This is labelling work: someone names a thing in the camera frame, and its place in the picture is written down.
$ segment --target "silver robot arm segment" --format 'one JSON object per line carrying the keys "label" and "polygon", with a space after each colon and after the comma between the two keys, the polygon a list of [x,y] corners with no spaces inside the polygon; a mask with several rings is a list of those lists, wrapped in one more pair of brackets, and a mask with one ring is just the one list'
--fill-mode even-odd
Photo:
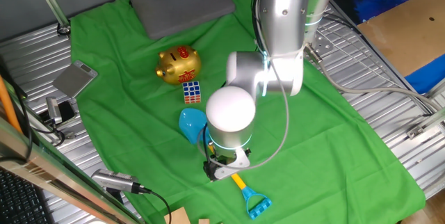
{"label": "silver robot arm segment", "polygon": [[252,14],[259,51],[231,53],[226,86],[207,102],[212,145],[218,160],[230,166],[217,168],[217,179],[250,165],[245,148],[252,138],[257,96],[281,91],[281,86],[290,96],[300,91],[308,2],[254,0]]}

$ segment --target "white cable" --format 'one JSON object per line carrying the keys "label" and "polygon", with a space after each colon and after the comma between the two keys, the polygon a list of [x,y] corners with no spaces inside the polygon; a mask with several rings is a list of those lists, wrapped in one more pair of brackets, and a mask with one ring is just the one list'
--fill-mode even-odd
{"label": "white cable", "polygon": [[330,83],[337,89],[342,90],[344,92],[347,93],[376,93],[376,92],[384,92],[384,91],[388,91],[388,92],[399,92],[399,93],[404,93],[406,95],[411,95],[416,97],[417,99],[420,99],[422,102],[425,102],[426,104],[431,105],[434,109],[436,109],[437,111],[440,111],[442,108],[437,105],[436,103],[434,103],[432,100],[428,99],[427,97],[420,95],[418,93],[414,93],[408,89],[404,89],[404,88],[369,88],[369,89],[351,89],[351,88],[345,88],[343,86],[340,86],[339,84],[337,84],[332,77],[327,73],[325,64],[323,64],[323,62],[318,63],[318,65],[321,68],[321,71],[323,71],[323,74],[325,74],[326,78],[328,81],[330,81]]}
{"label": "white cable", "polygon": [[376,74],[377,76],[379,76],[380,78],[384,79],[385,81],[388,81],[389,83],[398,86],[399,88],[402,88],[400,85],[398,85],[397,83],[394,83],[393,81],[384,78],[382,75],[378,74],[375,70],[373,70],[372,68],[368,67],[368,65],[366,65],[365,63],[357,60],[354,56],[352,56],[351,54],[349,54],[348,52],[344,51],[343,49],[341,49],[338,45],[334,44],[333,41],[331,41],[326,35],[322,34],[319,30],[317,30],[318,33],[320,33],[324,38],[326,38],[327,41],[329,41],[334,47],[336,47],[338,50],[342,51],[343,53],[347,54],[349,57],[351,57],[354,61],[362,64],[364,67],[366,67],[367,69],[369,69],[370,71],[372,71],[374,74]]}
{"label": "white cable", "polygon": [[[281,82],[281,79],[278,77],[277,70],[275,69],[275,66],[273,65],[273,61],[272,60],[270,60],[270,66],[272,67],[273,72],[275,73],[275,76],[277,77],[278,84],[280,85],[281,91],[283,92],[284,104],[286,106],[286,129],[284,130],[284,136],[283,136],[283,140],[282,140],[280,146],[278,146],[277,150],[269,158],[267,158],[266,160],[264,160],[263,162],[255,165],[255,166],[248,166],[248,167],[245,167],[245,168],[236,168],[236,167],[227,166],[225,164],[217,162],[217,161],[215,161],[212,158],[210,158],[210,162],[213,162],[214,164],[216,164],[218,166],[221,166],[223,168],[230,168],[230,169],[234,169],[234,170],[248,170],[248,169],[258,168],[258,167],[268,163],[282,149],[284,143],[286,142],[287,132],[289,130],[289,104],[287,102],[286,91],[284,90],[284,86],[283,86],[283,84]],[[200,152],[205,156],[205,154],[202,151],[202,149],[200,147],[200,144],[199,144],[200,143],[200,137],[201,137],[201,134],[202,134],[202,130],[203,129],[201,129],[200,133],[197,135],[197,143],[198,143],[197,146],[200,149]]]}
{"label": "white cable", "polygon": [[342,51],[343,53],[349,55],[352,59],[356,60],[357,62],[361,63],[362,65],[364,65],[365,67],[367,67],[368,69],[370,69],[371,71],[373,71],[376,75],[378,75],[380,78],[389,81],[390,83],[397,85],[399,88],[369,88],[369,89],[351,89],[351,88],[345,88],[343,86],[340,86],[339,84],[337,84],[332,77],[327,73],[327,70],[325,68],[325,65],[323,63],[318,63],[320,65],[320,68],[322,69],[323,73],[325,74],[326,78],[330,81],[330,83],[337,89],[342,90],[344,92],[347,93],[376,93],[376,92],[382,92],[382,91],[389,91],[389,92],[398,92],[398,93],[405,93],[406,95],[411,95],[416,97],[417,99],[420,99],[422,102],[425,102],[426,104],[431,105],[436,111],[440,111],[442,108],[437,105],[436,103],[434,103],[431,99],[428,99],[427,97],[420,95],[418,93],[414,93],[408,89],[402,88],[400,87],[398,84],[394,83],[393,81],[390,81],[384,77],[382,77],[381,75],[379,75],[377,72],[375,72],[374,70],[372,70],[370,67],[368,67],[366,64],[364,64],[363,62],[357,60],[356,58],[354,58],[352,55],[350,55],[349,53],[347,53],[346,51],[342,50],[340,47],[338,47],[336,44],[333,43],[333,41],[331,41],[328,37],[326,37],[326,35],[323,35],[319,30],[317,30],[318,33],[320,33],[324,38],[326,38],[326,40],[328,40],[332,45],[334,45],[334,47],[336,47],[338,50]]}

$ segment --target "green backdrop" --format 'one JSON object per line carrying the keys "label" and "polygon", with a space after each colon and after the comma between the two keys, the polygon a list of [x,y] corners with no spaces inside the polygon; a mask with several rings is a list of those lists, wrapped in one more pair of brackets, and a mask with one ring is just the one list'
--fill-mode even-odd
{"label": "green backdrop", "polygon": [[[191,45],[202,59],[203,102],[225,80],[232,51],[255,49],[251,0],[233,0],[236,12],[160,40],[147,38],[129,0],[104,4],[72,19],[72,60],[99,76],[77,97],[81,117],[110,170],[135,175],[172,209],[185,207],[192,223],[395,223],[422,208],[425,196],[366,121],[311,64],[301,92],[289,98],[290,130],[282,151],[266,165],[240,173],[273,205],[249,219],[231,179],[211,183],[203,156],[178,127],[186,108],[181,86],[155,75],[157,53]],[[250,142],[252,164],[269,157],[284,133],[282,95],[257,102]],[[164,223],[153,195],[127,197],[148,223]]]}

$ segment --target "black cable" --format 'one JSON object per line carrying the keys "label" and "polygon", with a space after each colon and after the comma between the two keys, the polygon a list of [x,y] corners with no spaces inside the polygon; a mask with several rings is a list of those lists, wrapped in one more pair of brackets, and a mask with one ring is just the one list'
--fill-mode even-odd
{"label": "black cable", "polygon": [[40,129],[36,129],[35,127],[33,127],[33,129],[34,129],[34,131],[37,131],[42,134],[56,134],[56,135],[58,135],[60,141],[57,144],[55,144],[54,147],[58,147],[58,146],[62,145],[63,142],[65,142],[65,134],[63,132],[57,130],[56,125],[52,126],[51,131],[43,131]]}
{"label": "black cable", "polygon": [[165,206],[167,207],[167,210],[168,210],[168,215],[169,215],[169,217],[170,217],[170,220],[168,221],[168,223],[169,224],[172,224],[172,211],[170,210],[170,206],[168,205],[168,203],[167,203],[167,200],[165,200],[162,196],[160,196],[159,194],[157,194],[157,193],[155,193],[155,192],[153,192],[153,191],[151,191],[150,189],[147,189],[147,188],[145,188],[145,187],[140,187],[139,189],[138,189],[141,193],[148,193],[148,194],[152,194],[152,195],[155,195],[156,197],[158,197],[159,199],[161,199],[163,202],[164,202],[164,204],[165,204]]}
{"label": "black cable", "polygon": [[0,158],[0,163],[7,162],[7,161],[14,161],[20,165],[24,165],[27,162],[26,159],[19,158],[19,157],[1,157]]}
{"label": "black cable", "polygon": [[157,194],[157,193],[155,193],[153,191],[150,194],[155,195],[156,197],[158,197],[159,199],[161,199],[164,202],[164,204],[165,204],[165,206],[167,207],[167,210],[168,210],[168,216],[170,218],[168,223],[172,224],[172,211],[170,210],[170,206],[168,205],[167,201],[164,198],[162,198],[162,196],[160,196],[159,194]]}
{"label": "black cable", "polygon": [[43,130],[40,130],[40,129],[36,129],[35,127],[33,127],[33,129],[34,129],[34,131],[37,131],[37,132],[42,133],[42,134],[53,134],[53,133],[56,132],[55,128],[53,128],[53,131],[43,131]]}
{"label": "black cable", "polygon": [[55,144],[54,147],[58,147],[58,146],[62,145],[65,142],[65,134],[63,132],[61,132],[61,131],[57,131],[57,133],[60,136],[60,141],[57,144]]}
{"label": "black cable", "polygon": [[204,153],[206,154],[207,163],[210,165],[209,151],[207,150],[207,142],[206,142],[206,130],[207,130],[207,123],[205,124],[204,129],[202,130],[202,145],[204,146]]}
{"label": "black cable", "polygon": [[25,107],[25,103],[23,103],[23,99],[22,99],[22,95],[19,92],[19,88],[18,85],[13,83],[13,88],[15,91],[15,94],[17,95],[17,99],[19,100],[20,103],[20,107],[22,108],[22,113],[25,119],[25,123],[22,124],[22,132],[23,134],[25,134],[25,130],[29,139],[29,144],[28,144],[28,151],[26,152],[25,155],[25,159],[26,161],[29,161],[29,158],[31,157],[31,152],[33,151],[33,132],[31,130],[31,126],[29,124],[29,117],[28,117],[28,113],[26,112],[26,107]]}
{"label": "black cable", "polygon": [[259,46],[260,50],[263,51],[264,46],[263,46],[261,39],[259,37],[260,33],[261,33],[261,22],[255,13],[255,8],[257,7],[257,2],[258,2],[258,0],[252,0],[252,2],[251,2],[252,22],[254,23],[253,30],[254,30],[255,36],[258,38],[257,45]]}

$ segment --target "yellow handle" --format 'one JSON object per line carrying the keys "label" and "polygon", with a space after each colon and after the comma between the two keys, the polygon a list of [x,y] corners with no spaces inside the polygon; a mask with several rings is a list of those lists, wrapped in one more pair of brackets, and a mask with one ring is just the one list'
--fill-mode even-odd
{"label": "yellow handle", "polygon": [[[212,146],[209,146],[209,149],[211,150],[212,153],[215,153],[215,150],[213,149]],[[236,185],[238,185],[238,187],[243,190],[245,188],[245,183],[243,182],[243,180],[241,179],[241,177],[239,177],[238,174],[234,174],[232,175],[232,179],[234,180],[234,182],[236,183]]]}

